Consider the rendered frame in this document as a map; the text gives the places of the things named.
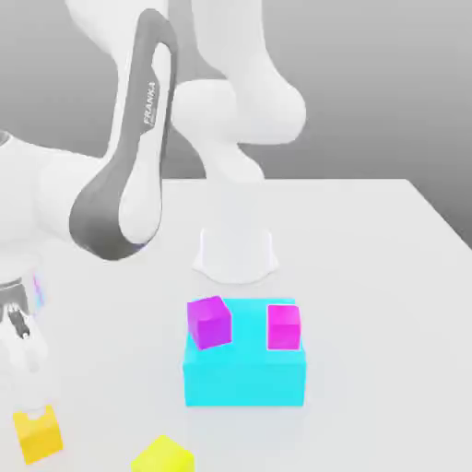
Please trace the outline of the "small yellow cube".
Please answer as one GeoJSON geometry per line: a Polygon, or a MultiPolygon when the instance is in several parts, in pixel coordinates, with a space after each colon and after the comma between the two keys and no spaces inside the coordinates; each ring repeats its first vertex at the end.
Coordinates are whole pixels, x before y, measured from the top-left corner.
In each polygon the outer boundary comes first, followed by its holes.
{"type": "Polygon", "coordinates": [[[160,435],[132,461],[131,472],[195,472],[195,457],[167,435],[160,435]]]}

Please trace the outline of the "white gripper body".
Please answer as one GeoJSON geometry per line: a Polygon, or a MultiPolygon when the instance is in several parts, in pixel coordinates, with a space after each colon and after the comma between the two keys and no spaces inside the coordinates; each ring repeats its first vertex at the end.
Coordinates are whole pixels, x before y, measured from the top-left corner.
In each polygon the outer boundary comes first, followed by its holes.
{"type": "Polygon", "coordinates": [[[57,384],[48,345],[34,319],[29,336],[21,338],[8,317],[0,323],[0,344],[8,352],[16,405],[48,405],[57,397],[57,384]]]}

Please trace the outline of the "small purple cube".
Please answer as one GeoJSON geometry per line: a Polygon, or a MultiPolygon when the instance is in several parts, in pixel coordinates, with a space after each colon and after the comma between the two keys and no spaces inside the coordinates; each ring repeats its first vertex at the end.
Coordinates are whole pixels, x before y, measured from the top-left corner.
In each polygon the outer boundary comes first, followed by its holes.
{"type": "Polygon", "coordinates": [[[199,350],[229,344],[232,341],[230,309],[220,296],[187,303],[188,331],[199,350]]]}

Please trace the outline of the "small orange cube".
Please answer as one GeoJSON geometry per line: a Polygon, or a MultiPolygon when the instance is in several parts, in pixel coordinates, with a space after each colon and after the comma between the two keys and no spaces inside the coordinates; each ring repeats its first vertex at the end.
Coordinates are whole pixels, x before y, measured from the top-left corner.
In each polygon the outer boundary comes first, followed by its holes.
{"type": "Polygon", "coordinates": [[[26,465],[63,450],[62,434],[51,405],[36,419],[31,419],[26,412],[15,412],[13,421],[26,465]]]}

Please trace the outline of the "large cyan box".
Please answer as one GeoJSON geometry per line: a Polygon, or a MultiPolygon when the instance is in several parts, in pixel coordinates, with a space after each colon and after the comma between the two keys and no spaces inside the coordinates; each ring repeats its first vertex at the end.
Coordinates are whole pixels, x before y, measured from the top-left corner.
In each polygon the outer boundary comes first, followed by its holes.
{"type": "Polygon", "coordinates": [[[199,350],[187,338],[183,394],[188,407],[300,407],[307,360],[301,349],[268,350],[269,304],[296,304],[292,298],[222,298],[232,317],[229,344],[199,350]]]}

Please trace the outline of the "small magenta cube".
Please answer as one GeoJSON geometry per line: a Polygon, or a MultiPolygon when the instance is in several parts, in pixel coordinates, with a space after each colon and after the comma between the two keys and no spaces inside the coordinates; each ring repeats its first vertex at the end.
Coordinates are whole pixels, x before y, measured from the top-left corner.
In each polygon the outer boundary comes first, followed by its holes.
{"type": "Polygon", "coordinates": [[[266,310],[268,350],[301,349],[301,312],[296,304],[269,304],[266,310]]]}

